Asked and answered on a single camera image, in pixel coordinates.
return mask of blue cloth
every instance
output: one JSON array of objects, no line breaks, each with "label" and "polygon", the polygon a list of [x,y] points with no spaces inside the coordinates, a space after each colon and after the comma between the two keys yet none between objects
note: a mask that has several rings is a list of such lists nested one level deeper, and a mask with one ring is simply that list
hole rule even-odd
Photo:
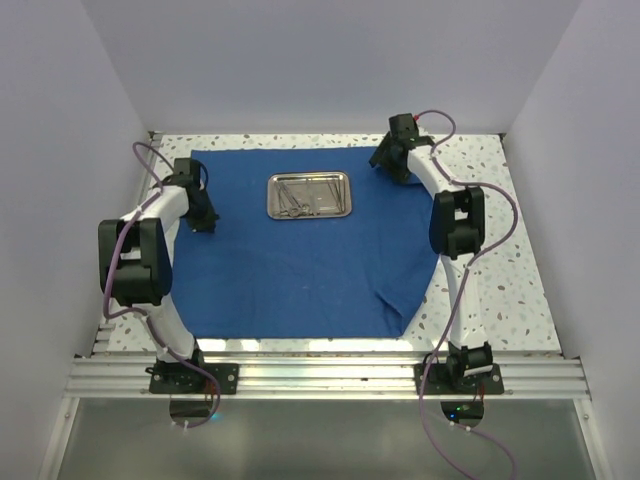
[{"label": "blue cloth", "polygon": [[[398,186],[368,160],[373,148],[194,151],[209,170],[220,215],[215,234],[182,220],[172,296],[200,338],[398,337],[435,269],[432,199],[417,181]],[[273,220],[276,173],[343,171],[347,217]]]}]

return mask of metal tray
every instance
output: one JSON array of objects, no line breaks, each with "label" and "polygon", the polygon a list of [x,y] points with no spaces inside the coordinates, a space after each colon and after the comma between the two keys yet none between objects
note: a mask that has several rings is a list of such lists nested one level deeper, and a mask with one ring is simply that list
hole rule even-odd
[{"label": "metal tray", "polygon": [[267,213],[275,220],[346,217],[351,208],[344,172],[279,173],[267,185]]}]

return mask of mounting plate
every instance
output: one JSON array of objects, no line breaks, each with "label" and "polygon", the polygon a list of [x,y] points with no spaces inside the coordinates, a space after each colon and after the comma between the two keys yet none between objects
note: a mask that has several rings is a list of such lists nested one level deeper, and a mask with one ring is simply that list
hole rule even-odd
[{"label": "mounting plate", "polygon": [[[413,366],[413,381],[416,385],[416,393],[420,395],[420,384],[422,383],[422,373],[424,363]],[[489,375],[484,375],[480,379],[474,375],[463,380],[460,385],[452,385],[447,365],[445,363],[434,363],[429,370],[429,378],[425,386],[424,395],[474,395],[477,390],[478,380],[484,385],[484,395],[502,395],[504,393],[504,383],[502,373],[497,363],[493,364],[493,369]]]},{"label": "mounting plate", "polygon": [[[238,373],[240,367],[237,363],[205,363],[202,365],[204,370],[214,376],[220,383],[221,395],[235,395],[238,388]],[[149,393],[154,395],[187,395],[204,393],[204,387],[194,391],[189,385],[168,385],[161,380],[155,380],[151,376],[149,384]]]}]

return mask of robotic arm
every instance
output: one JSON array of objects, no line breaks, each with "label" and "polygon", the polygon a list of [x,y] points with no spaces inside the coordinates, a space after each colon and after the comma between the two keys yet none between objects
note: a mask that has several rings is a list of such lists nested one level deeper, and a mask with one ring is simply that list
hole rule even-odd
[{"label": "robotic arm", "polygon": [[[467,263],[485,239],[484,193],[480,187],[457,187],[447,181],[431,159],[433,141],[420,136],[411,114],[389,119],[390,131],[369,161],[384,168],[398,183],[415,174],[433,196],[429,240],[440,255],[454,308]],[[493,354],[481,317],[476,277],[471,274],[449,332],[446,377],[452,386],[477,381],[494,370]]]},{"label": "robotic arm", "polygon": [[[163,180],[162,195],[133,224],[119,252],[111,296],[122,306],[146,311],[153,319],[145,328],[156,347],[151,393],[198,393],[203,378],[176,356],[206,370],[202,352],[171,299],[173,272],[165,232],[180,218],[195,233],[213,233],[218,220],[206,189],[201,188],[200,162],[178,158],[174,172]],[[104,220],[98,227],[100,286],[104,292],[118,237],[137,209],[120,219]]]}]

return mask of white wall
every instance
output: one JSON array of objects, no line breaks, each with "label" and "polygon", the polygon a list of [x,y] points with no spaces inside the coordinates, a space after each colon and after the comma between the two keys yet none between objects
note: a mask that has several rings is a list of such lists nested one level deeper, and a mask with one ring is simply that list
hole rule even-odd
[{"label": "white wall", "polygon": [[640,3],[584,0],[506,138],[564,350],[617,476],[640,478]]},{"label": "white wall", "polygon": [[174,132],[378,131],[427,107],[505,132],[579,4],[83,2],[145,125]]},{"label": "white wall", "polygon": [[0,478],[35,478],[98,321],[97,226],[144,138],[77,0],[0,2]]}]

